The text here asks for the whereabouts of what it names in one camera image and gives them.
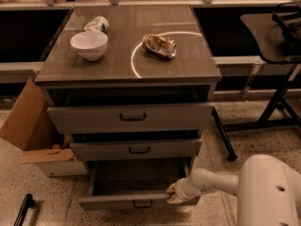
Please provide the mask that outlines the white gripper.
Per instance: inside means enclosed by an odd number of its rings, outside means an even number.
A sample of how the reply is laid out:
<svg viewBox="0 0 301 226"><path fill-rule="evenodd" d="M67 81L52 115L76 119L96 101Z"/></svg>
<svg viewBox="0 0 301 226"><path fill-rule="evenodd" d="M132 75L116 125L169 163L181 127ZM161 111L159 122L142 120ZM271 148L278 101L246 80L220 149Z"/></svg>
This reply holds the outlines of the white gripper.
<svg viewBox="0 0 301 226"><path fill-rule="evenodd" d="M167 194L173 194L167 202L170 204L180 204L194 199L198 195L198 189L187 179L179 179L176 184L171 184L167 190Z"/></svg>

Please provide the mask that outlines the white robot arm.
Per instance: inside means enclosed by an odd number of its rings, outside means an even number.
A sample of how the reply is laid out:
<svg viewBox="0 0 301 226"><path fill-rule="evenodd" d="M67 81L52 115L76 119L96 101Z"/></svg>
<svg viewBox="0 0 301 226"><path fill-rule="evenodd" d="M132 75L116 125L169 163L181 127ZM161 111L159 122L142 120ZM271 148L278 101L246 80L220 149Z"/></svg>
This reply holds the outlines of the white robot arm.
<svg viewBox="0 0 301 226"><path fill-rule="evenodd" d="M273 156L249 157L237 176L194 169L169 186L167 201L188 202L214 190L237 198L238 226L298 226L301 174Z"/></svg>

